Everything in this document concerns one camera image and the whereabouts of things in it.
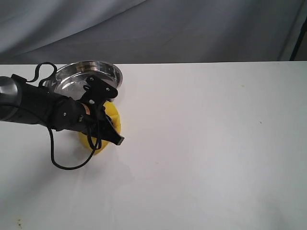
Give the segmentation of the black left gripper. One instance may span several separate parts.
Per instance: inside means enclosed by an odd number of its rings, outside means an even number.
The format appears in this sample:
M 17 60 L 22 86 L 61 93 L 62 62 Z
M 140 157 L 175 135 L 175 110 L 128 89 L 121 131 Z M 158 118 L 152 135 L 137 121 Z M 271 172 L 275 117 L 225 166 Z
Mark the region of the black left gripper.
M 28 125 L 42 125 L 56 131 L 71 130 L 92 134 L 97 132 L 97 119 L 85 105 L 60 94 L 47 91 L 22 93 L 22 100 L 14 114 L 14 122 Z M 124 137 L 115 130 L 108 115 L 99 120 L 102 140 L 117 146 Z

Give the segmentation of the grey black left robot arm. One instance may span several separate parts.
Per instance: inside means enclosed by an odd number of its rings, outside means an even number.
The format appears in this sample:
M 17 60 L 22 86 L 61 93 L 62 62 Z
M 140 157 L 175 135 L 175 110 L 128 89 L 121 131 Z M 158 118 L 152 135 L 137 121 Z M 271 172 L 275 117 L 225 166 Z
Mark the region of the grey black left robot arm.
M 95 75 L 85 79 L 79 100 L 33 86 L 13 74 L 0 78 L 0 119 L 29 125 L 42 125 L 55 131 L 71 130 L 120 145 L 123 137 L 106 115 L 104 103 L 118 95 L 116 88 Z

